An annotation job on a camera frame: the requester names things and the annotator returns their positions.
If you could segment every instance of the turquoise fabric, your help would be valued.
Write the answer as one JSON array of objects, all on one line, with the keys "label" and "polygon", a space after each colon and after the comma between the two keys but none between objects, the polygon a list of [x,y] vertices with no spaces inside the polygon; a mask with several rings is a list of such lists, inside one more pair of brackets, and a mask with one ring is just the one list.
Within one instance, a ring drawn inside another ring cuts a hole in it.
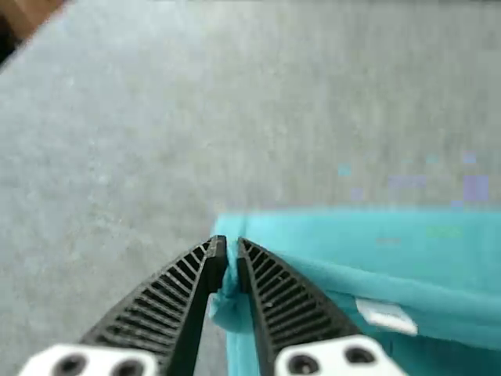
[{"label": "turquoise fabric", "polygon": [[[259,375],[248,297],[237,291],[246,237],[303,273],[411,375],[501,374],[501,213],[287,211],[223,215],[229,268],[210,315],[226,329],[229,376]],[[399,304],[409,337],[368,325],[355,297]]]}]

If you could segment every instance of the gray carpet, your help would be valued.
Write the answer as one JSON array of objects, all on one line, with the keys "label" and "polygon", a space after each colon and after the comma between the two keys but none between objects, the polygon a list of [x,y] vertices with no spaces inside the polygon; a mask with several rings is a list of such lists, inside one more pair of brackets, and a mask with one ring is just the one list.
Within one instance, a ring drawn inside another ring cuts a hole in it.
[{"label": "gray carpet", "polygon": [[[473,2],[69,5],[0,73],[2,374],[79,338],[220,212],[449,207],[464,175],[490,195],[465,206],[499,203],[500,18]],[[225,374],[224,347],[207,323],[196,374]]]}]

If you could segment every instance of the fabric tag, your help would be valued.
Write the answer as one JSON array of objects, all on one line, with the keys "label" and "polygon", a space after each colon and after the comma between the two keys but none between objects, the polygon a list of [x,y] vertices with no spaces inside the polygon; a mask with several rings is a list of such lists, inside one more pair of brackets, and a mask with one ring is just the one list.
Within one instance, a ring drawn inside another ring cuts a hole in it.
[{"label": "fabric tag", "polygon": [[417,335],[417,325],[402,308],[369,299],[355,299],[357,309],[367,323],[400,333]]}]

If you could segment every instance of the screw hole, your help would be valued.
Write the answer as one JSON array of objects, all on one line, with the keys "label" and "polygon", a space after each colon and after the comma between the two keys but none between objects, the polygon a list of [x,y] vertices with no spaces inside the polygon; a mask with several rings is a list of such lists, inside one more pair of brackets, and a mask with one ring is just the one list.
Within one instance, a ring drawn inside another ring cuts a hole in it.
[{"label": "screw hole", "polygon": [[345,355],[348,362],[352,364],[372,363],[376,360],[373,354],[360,347],[352,347],[348,349]]},{"label": "screw hole", "polygon": [[125,360],[118,364],[112,375],[113,376],[141,376],[144,371],[142,363],[138,360]]},{"label": "screw hole", "polygon": [[314,374],[318,370],[318,362],[308,355],[296,355],[289,360],[291,374]]},{"label": "screw hole", "polygon": [[71,354],[62,358],[54,367],[54,376],[78,376],[85,368],[87,360],[80,354]]}]

